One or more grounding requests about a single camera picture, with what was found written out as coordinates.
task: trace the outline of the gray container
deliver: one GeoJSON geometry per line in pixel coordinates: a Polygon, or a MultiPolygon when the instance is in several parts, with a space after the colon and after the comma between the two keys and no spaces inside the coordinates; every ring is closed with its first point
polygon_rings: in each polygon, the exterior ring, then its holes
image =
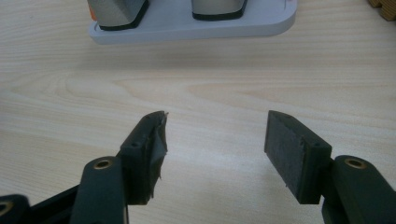
{"type": "Polygon", "coordinates": [[[191,0],[192,14],[196,16],[218,17],[233,16],[241,17],[247,0],[191,0]]]}

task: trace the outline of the screw hole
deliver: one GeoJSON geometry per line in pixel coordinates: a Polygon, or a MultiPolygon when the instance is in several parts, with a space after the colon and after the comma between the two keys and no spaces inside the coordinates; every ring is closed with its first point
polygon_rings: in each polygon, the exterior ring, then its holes
{"type": "Polygon", "coordinates": [[[9,212],[13,205],[13,202],[0,202],[0,217],[9,212]]]}
{"type": "Polygon", "coordinates": [[[97,162],[93,166],[93,168],[95,170],[103,170],[103,169],[106,169],[106,168],[110,167],[112,164],[113,164],[113,162],[110,161],[110,160],[102,160],[102,161],[97,162]]]}
{"type": "Polygon", "coordinates": [[[356,169],[361,169],[362,170],[362,169],[366,169],[367,168],[367,165],[366,165],[366,163],[364,163],[364,161],[359,161],[359,160],[355,160],[355,159],[346,159],[345,163],[348,166],[356,168],[356,169]]]}
{"type": "Polygon", "coordinates": [[[140,147],[140,143],[138,142],[132,142],[131,147],[140,147]]]}

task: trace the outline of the table surface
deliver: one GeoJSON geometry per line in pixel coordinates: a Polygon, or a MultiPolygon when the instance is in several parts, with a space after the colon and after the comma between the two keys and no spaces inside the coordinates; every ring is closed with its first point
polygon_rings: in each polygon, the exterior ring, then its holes
{"type": "Polygon", "coordinates": [[[263,152],[268,110],[396,189],[396,23],[364,0],[299,2],[271,37],[100,46],[85,1],[0,3],[0,195],[39,203],[169,112],[163,179],[131,223],[323,223],[263,152]]]}

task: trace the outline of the white plastic base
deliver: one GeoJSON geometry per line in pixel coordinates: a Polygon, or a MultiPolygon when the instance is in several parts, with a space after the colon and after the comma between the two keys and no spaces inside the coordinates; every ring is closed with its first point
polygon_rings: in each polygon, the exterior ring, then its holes
{"type": "Polygon", "coordinates": [[[129,44],[181,39],[278,35],[293,24],[297,0],[247,0],[242,18],[197,21],[191,0],[150,0],[148,11],[135,29],[103,31],[93,22],[91,38],[98,44],[129,44]]]}

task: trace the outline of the light wood grain surface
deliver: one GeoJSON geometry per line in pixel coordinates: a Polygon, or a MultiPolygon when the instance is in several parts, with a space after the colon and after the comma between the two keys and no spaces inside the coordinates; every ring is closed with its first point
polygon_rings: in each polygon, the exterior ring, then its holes
{"type": "Polygon", "coordinates": [[[272,37],[99,46],[85,1],[0,2],[0,195],[30,203],[169,112],[163,179],[131,223],[323,223],[263,152],[268,110],[373,163],[396,189],[396,23],[364,0],[301,0],[272,37]]]}

